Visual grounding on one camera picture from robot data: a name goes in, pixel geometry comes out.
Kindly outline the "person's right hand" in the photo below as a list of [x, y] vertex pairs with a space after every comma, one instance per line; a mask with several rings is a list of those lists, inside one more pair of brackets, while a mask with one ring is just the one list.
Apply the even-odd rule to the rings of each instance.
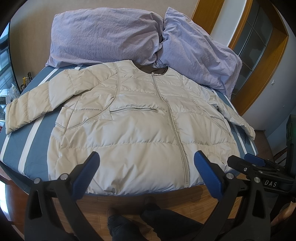
[[289, 218], [295, 210], [295, 203], [291, 202], [288, 207], [284, 208], [271, 222], [271, 226]]

